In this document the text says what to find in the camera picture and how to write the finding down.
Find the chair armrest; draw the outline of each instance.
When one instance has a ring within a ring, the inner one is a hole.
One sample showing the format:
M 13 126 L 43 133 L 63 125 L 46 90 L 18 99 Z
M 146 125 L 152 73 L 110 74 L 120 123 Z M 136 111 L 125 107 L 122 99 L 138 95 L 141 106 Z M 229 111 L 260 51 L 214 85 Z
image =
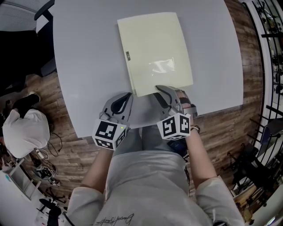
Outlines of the chair armrest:
M 51 21 L 53 19 L 52 14 L 48 11 L 48 9 L 53 6 L 55 3 L 55 0 L 50 0 L 47 2 L 44 6 L 42 6 L 37 13 L 34 15 L 34 20 L 37 20 L 41 15 L 44 15 L 46 19 Z

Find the white table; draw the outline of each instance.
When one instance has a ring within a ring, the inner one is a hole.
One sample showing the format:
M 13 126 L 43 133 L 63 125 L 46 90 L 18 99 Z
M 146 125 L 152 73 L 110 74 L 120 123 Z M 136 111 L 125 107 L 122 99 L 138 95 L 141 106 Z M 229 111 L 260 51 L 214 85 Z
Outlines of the white table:
M 54 51 L 64 100 L 78 137 L 91 136 L 106 100 L 131 92 L 117 20 L 176 12 L 194 85 L 184 90 L 198 113 L 243 103 L 236 31 L 224 0 L 56 0 Z M 148 96 L 134 98 L 131 128 L 159 121 Z

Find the black label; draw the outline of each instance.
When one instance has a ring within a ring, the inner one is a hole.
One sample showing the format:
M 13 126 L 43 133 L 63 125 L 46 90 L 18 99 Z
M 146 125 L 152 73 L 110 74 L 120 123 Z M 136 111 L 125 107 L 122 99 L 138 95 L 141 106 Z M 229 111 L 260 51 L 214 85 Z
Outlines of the black label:
M 126 55 L 127 55 L 127 59 L 128 59 L 128 61 L 130 61 L 130 60 L 131 60 L 131 57 L 130 57 L 129 51 L 128 51 L 128 52 L 126 52 Z

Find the white cube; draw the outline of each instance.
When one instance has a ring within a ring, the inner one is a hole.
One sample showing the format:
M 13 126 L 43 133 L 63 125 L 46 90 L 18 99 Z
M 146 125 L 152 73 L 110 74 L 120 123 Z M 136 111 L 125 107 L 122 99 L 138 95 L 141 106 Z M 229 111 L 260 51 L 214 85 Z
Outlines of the white cube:
M 92 132 L 92 138 L 97 146 L 115 151 L 126 137 L 126 133 L 126 125 L 97 119 Z
M 190 114 L 177 113 L 157 123 L 162 139 L 177 140 L 191 134 Z

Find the black pants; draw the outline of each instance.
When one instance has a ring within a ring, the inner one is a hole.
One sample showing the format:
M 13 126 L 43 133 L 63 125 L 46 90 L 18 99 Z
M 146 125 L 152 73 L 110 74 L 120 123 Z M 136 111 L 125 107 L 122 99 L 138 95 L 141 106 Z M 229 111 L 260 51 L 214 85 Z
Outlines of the black pants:
M 17 100 L 13 105 L 13 109 L 17 108 L 19 112 L 19 116 L 21 118 L 24 118 L 27 111 L 33 109 L 32 105 L 38 103 L 39 100 L 40 99 L 38 95 L 36 94 L 29 95 L 27 97 Z

